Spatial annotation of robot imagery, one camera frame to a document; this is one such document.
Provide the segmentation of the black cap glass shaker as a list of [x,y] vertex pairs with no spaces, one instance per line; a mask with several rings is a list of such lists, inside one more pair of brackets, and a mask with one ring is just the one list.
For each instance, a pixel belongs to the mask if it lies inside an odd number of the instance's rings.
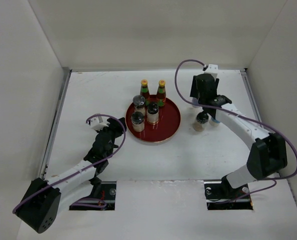
[[133,112],[130,119],[135,132],[140,133],[145,129],[145,117],[141,112]]

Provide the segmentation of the black cap spice jar front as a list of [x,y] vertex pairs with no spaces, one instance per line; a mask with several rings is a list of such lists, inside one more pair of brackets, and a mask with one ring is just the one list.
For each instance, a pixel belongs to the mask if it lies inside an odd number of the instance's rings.
[[159,106],[156,102],[150,102],[146,109],[146,119],[150,124],[159,121]]

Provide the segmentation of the green label sauce bottle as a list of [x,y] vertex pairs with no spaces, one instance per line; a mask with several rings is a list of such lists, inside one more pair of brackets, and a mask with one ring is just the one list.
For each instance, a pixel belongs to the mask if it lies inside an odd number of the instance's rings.
[[146,79],[141,80],[140,95],[145,99],[145,105],[150,104],[150,92],[148,88],[148,81]]
[[158,82],[158,89],[156,93],[157,105],[164,107],[166,103],[166,81],[160,80]]

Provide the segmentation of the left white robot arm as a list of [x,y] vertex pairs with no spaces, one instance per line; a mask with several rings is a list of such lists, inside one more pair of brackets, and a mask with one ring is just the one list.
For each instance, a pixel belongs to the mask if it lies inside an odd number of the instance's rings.
[[87,196],[96,199],[101,193],[101,174],[116,154],[119,137],[126,137],[126,119],[107,116],[107,125],[97,126],[96,137],[86,156],[77,165],[49,179],[31,181],[21,202],[12,213],[34,231],[44,233],[55,221],[58,212],[69,205],[78,205]]

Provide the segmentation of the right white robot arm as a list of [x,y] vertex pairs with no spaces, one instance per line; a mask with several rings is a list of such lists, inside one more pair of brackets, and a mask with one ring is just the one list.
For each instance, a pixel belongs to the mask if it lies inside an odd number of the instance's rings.
[[195,75],[190,97],[196,98],[204,113],[227,126],[250,150],[246,164],[221,179],[217,192],[232,198],[243,185],[263,180],[287,166],[286,141],[241,115],[228,97],[217,93],[218,84],[219,79],[209,73]]

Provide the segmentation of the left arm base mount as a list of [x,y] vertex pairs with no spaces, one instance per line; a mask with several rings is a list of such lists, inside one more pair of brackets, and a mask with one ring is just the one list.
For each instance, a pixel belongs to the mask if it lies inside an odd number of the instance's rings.
[[92,185],[90,194],[70,205],[69,210],[114,211],[116,206],[117,182],[102,181],[98,177],[95,177],[89,183]]

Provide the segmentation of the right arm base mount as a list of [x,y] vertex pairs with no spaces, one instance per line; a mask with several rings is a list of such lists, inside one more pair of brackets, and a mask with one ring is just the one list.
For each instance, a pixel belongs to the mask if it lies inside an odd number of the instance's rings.
[[249,185],[232,188],[222,179],[204,181],[206,207],[209,211],[253,210]]

